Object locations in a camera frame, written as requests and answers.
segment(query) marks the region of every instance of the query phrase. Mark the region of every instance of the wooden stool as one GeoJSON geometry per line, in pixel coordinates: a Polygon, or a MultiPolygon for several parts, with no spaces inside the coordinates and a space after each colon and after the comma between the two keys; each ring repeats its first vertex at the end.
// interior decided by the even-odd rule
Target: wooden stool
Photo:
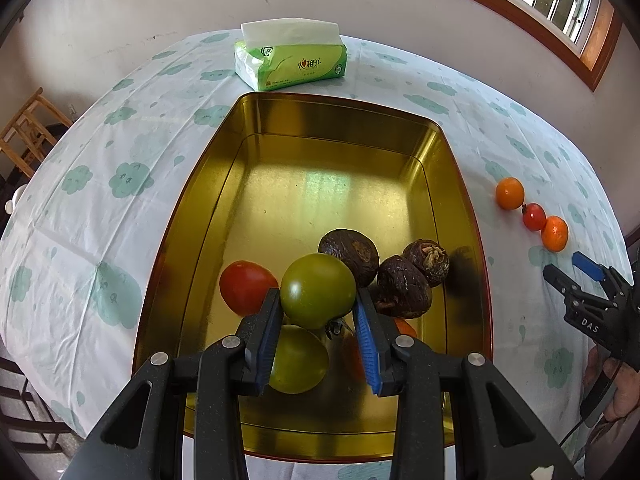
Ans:
{"type": "Polygon", "coordinates": [[[33,114],[38,106],[46,108],[51,115],[67,128],[70,128],[71,124],[73,124],[49,100],[43,97],[42,87],[38,88],[20,110],[17,111],[7,126],[0,132],[0,152],[5,152],[16,167],[28,178],[31,178],[34,173],[30,163],[36,158],[40,162],[44,161],[45,154],[42,151],[44,141],[46,140],[52,146],[56,143],[56,138],[49,133],[46,127],[44,127],[33,114]],[[9,146],[9,141],[15,134],[20,136],[29,149],[29,153],[24,159],[9,146]]]}

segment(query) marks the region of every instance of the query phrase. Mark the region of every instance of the gold metal tray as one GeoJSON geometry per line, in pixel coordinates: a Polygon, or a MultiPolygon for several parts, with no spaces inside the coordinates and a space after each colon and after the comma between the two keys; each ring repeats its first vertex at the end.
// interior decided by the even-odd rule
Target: gold metal tray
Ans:
{"type": "MultiPolygon", "coordinates": [[[[381,261],[416,238],[437,240],[451,271],[411,324],[437,352],[491,356],[476,220],[438,125],[364,102],[254,92],[233,106],[176,206],[146,294],[134,370],[156,351],[190,354],[235,332],[240,318],[218,290],[226,265],[251,260],[280,279],[335,228],[367,235],[381,261]]],[[[288,396],[267,387],[259,399],[241,397],[246,452],[308,462],[392,455],[396,398],[374,396],[348,373],[341,341],[324,341],[330,369],[313,390],[288,396]]],[[[447,399],[444,430],[452,443],[447,399]]]]}

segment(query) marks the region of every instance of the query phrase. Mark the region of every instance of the brown tuber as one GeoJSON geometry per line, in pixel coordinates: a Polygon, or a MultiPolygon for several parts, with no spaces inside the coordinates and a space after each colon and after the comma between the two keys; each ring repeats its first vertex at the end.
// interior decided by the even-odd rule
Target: brown tuber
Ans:
{"type": "Polygon", "coordinates": [[[342,261],[353,274],[358,286],[367,286],[376,277],[380,258],[378,250],[364,234],[351,229],[335,229],[325,234],[318,252],[342,261]]]}
{"type": "Polygon", "coordinates": [[[433,299],[427,279],[402,256],[392,256],[380,264],[378,291],[376,310],[405,319],[420,317],[433,299]]]}
{"type": "Polygon", "coordinates": [[[427,278],[430,286],[440,285],[449,272],[449,256],[437,242],[420,238],[407,245],[402,256],[427,278]]]}

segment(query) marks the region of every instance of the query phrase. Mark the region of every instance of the floor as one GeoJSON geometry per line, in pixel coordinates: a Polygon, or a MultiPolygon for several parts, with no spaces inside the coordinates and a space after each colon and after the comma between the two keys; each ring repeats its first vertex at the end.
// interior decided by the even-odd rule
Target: floor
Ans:
{"type": "MultiPolygon", "coordinates": [[[[11,356],[8,354],[1,340],[0,356],[6,359],[11,359],[11,356]]],[[[23,376],[0,370],[1,386],[20,390],[23,383],[23,376]]],[[[32,394],[34,393],[34,390],[33,388],[31,388],[31,386],[27,387],[27,391],[31,392],[32,394]]],[[[49,420],[47,418],[47,415],[38,410],[34,404],[30,403],[30,407],[37,420],[49,420]]],[[[30,418],[29,413],[27,412],[22,402],[17,399],[5,399],[4,397],[0,397],[0,409],[2,410],[3,414],[8,416],[14,416],[16,418],[23,419],[30,418]]],[[[54,420],[59,422],[62,421],[55,414],[53,416],[54,420]]],[[[43,442],[39,434],[25,433],[15,430],[7,430],[7,433],[9,439],[14,442],[43,442]]],[[[69,460],[76,453],[78,447],[82,444],[82,439],[77,435],[71,433],[60,435],[60,437],[58,438],[58,443],[60,444],[60,447],[63,449],[64,453],[22,454],[22,458],[24,459],[24,461],[40,480],[58,480],[66,469],[66,466],[69,464],[69,460]]]]}
{"type": "MultiPolygon", "coordinates": [[[[48,126],[51,133],[57,138],[64,134],[66,128],[59,125],[48,126]]],[[[44,145],[45,151],[48,153],[50,146],[44,145]]],[[[38,167],[38,161],[32,164],[35,170],[38,167]]],[[[12,174],[7,178],[7,181],[0,179],[0,233],[4,230],[6,223],[9,219],[9,215],[4,211],[4,204],[7,200],[11,200],[14,195],[15,189],[26,184],[28,179],[17,170],[12,171],[12,174]]],[[[0,356],[11,359],[4,344],[0,340],[0,356]]],[[[23,385],[24,378],[10,372],[0,370],[0,385],[9,388],[20,390],[23,385]]],[[[34,393],[33,388],[28,386],[28,391],[34,393]]],[[[47,415],[40,410],[34,404],[30,403],[30,407],[34,413],[34,416],[38,420],[49,420],[47,415]]],[[[5,415],[14,416],[17,418],[29,418],[29,413],[25,409],[20,400],[5,399],[0,397],[0,409],[5,415]]],[[[42,442],[42,438],[39,434],[29,434],[21,431],[8,430],[9,438],[15,442],[42,442]]],[[[80,439],[75,434],[60,435],[58,439],[60,447],[62,447],[64,453],[57,454],[23,454],[22,458],[27,463],[29,468],[40,480],[58,480],[66,466],[69,464],[69,460],[76,453],[78,447],[82,444],[80,439]]]]}

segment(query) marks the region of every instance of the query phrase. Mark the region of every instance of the screw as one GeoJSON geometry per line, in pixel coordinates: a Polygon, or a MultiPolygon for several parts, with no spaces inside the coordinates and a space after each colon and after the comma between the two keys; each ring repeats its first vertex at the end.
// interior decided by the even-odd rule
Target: screw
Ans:
{"type": "Polygon", "coordinates": [[[240,346],[240,338],[237,335],[228,335],[222,340],[222,346],[225,348],[236,348],[240,346]]]}
{"type": "Polygon", "coordinates": [[[410,335],[399,335],[396,337],[396,344],[400,348],[411,348],[414,345],[414,338],[410,335]]]}
{"type": "Polygon", "coordinates": [[[466,356],[466,360],[469,361],[473,366],[482,366],[486,361],[482,354],[478,352],[473,352],[466,356]]]}
{"type": "Polygon", "coordinates": [[[156,352],[151,356],[151,364],[153,366],[161,366],[169,360],[169,356],[164,352],[156,352]]]}

